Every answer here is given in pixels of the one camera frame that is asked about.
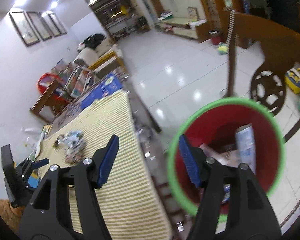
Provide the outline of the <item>yellow toy potty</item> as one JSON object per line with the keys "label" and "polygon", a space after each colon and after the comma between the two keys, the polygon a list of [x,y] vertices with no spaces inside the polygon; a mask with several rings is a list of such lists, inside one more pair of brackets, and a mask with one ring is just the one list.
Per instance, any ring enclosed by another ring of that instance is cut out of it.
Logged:
{"label": "yellow toy potty", "polygon": [[294,94],[300,94],[300,68],[292,68],[285,73],[286,85]]}

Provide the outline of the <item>wooden chair near wall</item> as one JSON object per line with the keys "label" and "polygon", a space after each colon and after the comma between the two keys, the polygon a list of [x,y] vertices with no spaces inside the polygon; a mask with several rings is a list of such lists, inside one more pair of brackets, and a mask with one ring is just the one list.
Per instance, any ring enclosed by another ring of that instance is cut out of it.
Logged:
{"label": "wooden chair near wall", "polygon": [[74,98],[70,96],[66,89],[64,89],[64,87],[56,79],[54,79],[34,106],[30,108],[30,112],[40,120],[49,124],[52,120],[48,120],[46,117],[41,115],[41,110],[44,107],[49,107],[54,116],[57,116],[73,100]]}

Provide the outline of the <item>small red floor bin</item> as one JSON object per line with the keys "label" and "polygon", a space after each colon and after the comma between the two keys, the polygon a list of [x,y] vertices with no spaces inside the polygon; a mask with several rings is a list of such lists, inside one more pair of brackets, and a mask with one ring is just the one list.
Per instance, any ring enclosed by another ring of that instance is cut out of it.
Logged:
{"label": "small red floor bin", "polygon": [[222,32],[218,30],[209,31],[209,37],[214,46],[219,45],[224,40]]}

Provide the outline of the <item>red bag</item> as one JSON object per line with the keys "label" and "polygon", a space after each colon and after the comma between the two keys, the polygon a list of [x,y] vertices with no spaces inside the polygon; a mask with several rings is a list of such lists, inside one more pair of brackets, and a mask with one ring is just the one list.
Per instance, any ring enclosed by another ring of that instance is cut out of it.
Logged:
{"label": "red bag", "polygon": [[43,94],[53,80],[57,80],[59,83],[62,82],[62,79],[55,74],[45,73],[43,76],[41,76],[37,83],[39,92]]}

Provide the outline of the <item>green plush toy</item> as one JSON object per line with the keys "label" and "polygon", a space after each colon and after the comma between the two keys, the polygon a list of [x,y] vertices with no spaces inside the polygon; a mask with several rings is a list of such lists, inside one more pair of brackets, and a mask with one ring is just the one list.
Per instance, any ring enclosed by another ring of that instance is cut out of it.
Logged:
{"label": "green plush toy", "polygon": [[217,51],[219,55],[227,55],[229,53],[229,43],[220,42]]}

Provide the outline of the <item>toothpaste box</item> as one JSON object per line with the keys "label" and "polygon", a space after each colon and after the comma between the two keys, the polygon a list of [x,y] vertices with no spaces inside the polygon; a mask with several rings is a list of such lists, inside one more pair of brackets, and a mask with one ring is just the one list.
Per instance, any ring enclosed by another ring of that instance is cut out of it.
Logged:
{"label": "toothpaste box", "polygon": [[256,174],[256,148],[252,124],[239,127],[235,136],[241,162],[246,163]]}

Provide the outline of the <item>dark wooden carved chair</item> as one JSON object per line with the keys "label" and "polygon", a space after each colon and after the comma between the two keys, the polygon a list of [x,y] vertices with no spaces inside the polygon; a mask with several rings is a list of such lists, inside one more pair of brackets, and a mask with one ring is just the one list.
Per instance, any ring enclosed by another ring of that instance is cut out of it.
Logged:
{"label": "dark wooden carved chair", "polygon": [[236,46],[239,38],[260,43],[264,62],[254,72],[250,82],[251,100],[262,104],[277,115],[286,99],[285,74],[300,63],[300,33],[271,20],[225,9],[221,19],[227,28],[228,84],[224,94],[233,97],[236,71]]}

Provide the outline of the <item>framed picture on wall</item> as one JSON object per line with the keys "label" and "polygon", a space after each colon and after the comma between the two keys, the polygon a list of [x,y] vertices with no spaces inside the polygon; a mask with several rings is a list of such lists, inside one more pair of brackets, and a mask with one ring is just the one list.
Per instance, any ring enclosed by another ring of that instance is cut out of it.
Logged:
{"label": "framed picture on wall", "polygon": [[40,39],[30,25],[25,12],[9,12],[8,15],[25,46],[29,47],[40,42]]}

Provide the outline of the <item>blue snack bag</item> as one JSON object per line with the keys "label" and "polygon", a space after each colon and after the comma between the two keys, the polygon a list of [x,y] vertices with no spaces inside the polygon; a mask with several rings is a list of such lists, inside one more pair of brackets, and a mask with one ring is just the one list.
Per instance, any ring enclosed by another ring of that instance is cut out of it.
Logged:
{"label": "blue snack bag", "polygon": [[83,159],[85,145],[83,132],[73,130],[66,134],[60,134],[55,140],[53,147],[63,149],[67,164],[77,164]]}

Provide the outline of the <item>red bin green rim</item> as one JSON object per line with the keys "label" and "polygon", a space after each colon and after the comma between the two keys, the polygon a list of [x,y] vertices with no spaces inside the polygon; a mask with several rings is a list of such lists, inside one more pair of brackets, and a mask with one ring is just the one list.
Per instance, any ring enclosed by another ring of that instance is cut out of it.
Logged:
{"label": "red bin green rim", "polygon": [[194,217],[202,193],[195,187],[179,152],[179,137],[207,150],[222,164],[237,167],[236,132],[251,125],[255,142],[256,176],[267,196],[277,189],[285,168],[285,141],[274,116],[249,99],[226,98],[199,109],[179,128],[167,153],[167,177],[173,198]]}

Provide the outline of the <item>low tv cabinet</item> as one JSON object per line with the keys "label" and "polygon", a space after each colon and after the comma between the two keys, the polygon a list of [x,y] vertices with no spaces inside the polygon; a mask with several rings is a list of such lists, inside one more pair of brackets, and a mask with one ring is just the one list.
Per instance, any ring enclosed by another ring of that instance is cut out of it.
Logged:
{"label": "low tv cabinet", "polygon": [[209,39],[210,26],[207,20],[192,21],[191,18],[173,17],[158,20],[155,27],[166,33],[197,40],[199,43]]}

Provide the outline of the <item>blue printed board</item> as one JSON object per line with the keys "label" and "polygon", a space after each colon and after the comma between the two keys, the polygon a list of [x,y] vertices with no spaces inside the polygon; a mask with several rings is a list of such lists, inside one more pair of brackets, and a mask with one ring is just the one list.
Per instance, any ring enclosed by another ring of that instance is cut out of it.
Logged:
{"label": "blue printed board", "polygon": [[81,102],[81,110],[89,107],[95,100],[101,100],[123,88],[122,83],[114,74],[108,74]]}

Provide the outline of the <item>magazine rack with books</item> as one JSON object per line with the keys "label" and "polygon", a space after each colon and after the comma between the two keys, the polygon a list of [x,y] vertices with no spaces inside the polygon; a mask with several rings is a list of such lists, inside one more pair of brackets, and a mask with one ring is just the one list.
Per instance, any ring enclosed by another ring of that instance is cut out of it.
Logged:
{"label": "magazine rack with books", "polygon": [[100,80],[86,64],[66,62],[64,59],[51,69],[51,73],[60,78],[60,83],[72,98],[79,97]]}

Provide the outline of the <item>wooden sofa with cushions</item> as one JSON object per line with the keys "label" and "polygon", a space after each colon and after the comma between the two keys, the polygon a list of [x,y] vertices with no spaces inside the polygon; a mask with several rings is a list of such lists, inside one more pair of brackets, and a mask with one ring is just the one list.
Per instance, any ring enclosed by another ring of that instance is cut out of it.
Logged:
{"label": "wooden sofa with cushions", "polygon": [[74,59],[74,64],[94,71],[99,77],[108,74],[117,67],[128,74],[123,61],[122,50],[111,39],[105,38],[96,49],[80,46],[82,50]]}

